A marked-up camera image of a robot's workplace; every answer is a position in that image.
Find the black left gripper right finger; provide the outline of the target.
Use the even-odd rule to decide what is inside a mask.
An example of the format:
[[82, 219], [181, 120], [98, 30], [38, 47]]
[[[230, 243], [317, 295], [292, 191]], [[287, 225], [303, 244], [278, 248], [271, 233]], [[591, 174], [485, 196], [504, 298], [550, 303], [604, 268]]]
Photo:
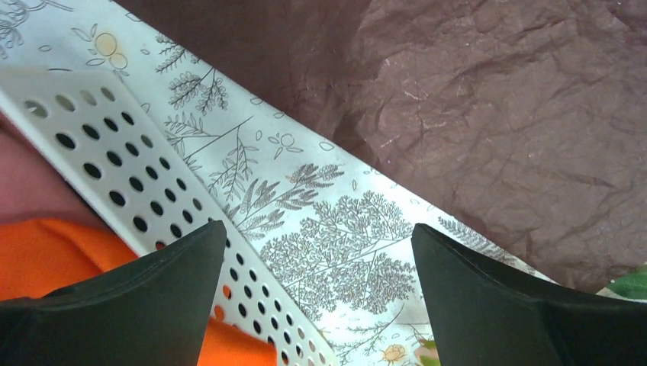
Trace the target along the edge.
[[425, 224], [411, 246], [444, 365], [644, 365], [646, 306], [533, 277]]

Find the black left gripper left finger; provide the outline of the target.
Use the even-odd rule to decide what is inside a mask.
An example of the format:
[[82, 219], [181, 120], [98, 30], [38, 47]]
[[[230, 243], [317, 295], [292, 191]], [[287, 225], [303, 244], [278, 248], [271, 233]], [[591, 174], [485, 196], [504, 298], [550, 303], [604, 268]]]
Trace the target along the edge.
[[3, 365], [194, 365], [223, 262], [219, 222], [43, 297], [1, 299]]

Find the pink fake rose stem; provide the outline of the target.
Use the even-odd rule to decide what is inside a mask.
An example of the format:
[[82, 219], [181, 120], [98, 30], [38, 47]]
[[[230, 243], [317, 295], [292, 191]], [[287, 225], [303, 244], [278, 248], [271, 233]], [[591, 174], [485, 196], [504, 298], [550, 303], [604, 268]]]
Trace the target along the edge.
[[418, 339], [417, 342], [419, 347], [414, 351], [417, 365], [440, 366], [441, 363], [435, 341], [432, 339]]
[[634, 271], [607, 285], [607, 289], [620, 297], [646, 300], [646, 270]]

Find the dark red wrapping paper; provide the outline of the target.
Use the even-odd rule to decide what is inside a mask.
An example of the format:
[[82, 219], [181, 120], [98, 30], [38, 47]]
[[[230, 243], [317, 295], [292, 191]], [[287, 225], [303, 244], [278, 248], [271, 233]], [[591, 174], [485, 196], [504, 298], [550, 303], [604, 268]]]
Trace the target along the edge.
[[644, 1], [123, 6], [557, 282], [646, 261]]

